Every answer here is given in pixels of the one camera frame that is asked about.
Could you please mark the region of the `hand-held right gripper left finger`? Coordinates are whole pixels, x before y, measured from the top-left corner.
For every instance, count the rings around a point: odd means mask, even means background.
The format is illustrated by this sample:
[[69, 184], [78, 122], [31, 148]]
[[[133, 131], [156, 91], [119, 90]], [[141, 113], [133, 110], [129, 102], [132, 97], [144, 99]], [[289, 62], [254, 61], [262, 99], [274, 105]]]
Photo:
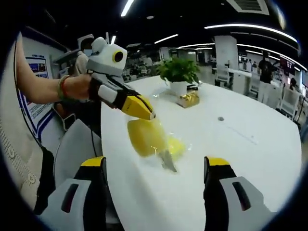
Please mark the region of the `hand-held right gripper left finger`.
[[48, 198], [39, 215], [52, 231], [105, 231], [105, 157], [84, 161], [73, 179], [66, 179]]

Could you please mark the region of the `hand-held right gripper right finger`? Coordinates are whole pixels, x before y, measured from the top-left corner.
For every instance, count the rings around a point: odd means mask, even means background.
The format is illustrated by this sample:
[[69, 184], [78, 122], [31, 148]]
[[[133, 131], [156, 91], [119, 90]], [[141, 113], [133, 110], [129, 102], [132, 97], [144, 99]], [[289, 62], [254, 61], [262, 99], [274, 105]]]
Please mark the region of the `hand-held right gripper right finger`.
[[223, 158], [204, 158], [206, 231], [260, 231], [272, 218], [263, 194]]

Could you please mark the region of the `person's left hand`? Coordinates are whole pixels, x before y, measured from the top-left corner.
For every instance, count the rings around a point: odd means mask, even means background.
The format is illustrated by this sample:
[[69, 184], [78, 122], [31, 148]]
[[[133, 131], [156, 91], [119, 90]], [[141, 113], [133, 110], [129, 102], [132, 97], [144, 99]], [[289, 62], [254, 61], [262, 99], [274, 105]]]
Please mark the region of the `person's left hand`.
[[81, 74], [76, 77], [68, 76], [61, 84], [60, 89], [65, 98], [73, 100], [97, 101], [96, 80], [89, 74]]

